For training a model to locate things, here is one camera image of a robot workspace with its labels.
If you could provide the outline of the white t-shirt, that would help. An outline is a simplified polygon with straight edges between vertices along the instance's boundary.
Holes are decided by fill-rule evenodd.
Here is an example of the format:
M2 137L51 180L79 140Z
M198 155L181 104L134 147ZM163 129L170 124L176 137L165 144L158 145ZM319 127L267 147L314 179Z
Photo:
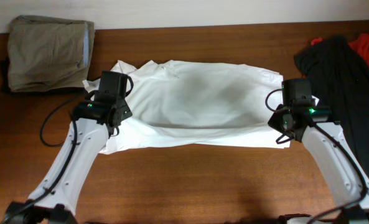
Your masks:
M129 75L124 120L102 149L208 144L275 148L279 132L268 126L271 107L282 102L283 76L245 64L149 61L136 68L118 61L114 72Z

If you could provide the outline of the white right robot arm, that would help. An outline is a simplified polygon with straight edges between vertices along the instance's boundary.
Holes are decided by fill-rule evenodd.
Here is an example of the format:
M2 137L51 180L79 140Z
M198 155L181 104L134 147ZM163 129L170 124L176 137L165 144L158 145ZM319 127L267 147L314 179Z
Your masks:
M369 178L328 107L279 105L268 124L281 133L278 144L295 140L304 145L335 201L334 208L288 223L369 223Z

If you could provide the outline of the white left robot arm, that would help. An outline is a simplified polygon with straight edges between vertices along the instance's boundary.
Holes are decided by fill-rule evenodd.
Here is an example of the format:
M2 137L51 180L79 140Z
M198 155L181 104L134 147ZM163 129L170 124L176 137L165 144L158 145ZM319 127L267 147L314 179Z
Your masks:
M79 194L95 158L131 115L122 97L79 103L70 114L67 137L47 175L26 202L11 202L2 222L76 223Z

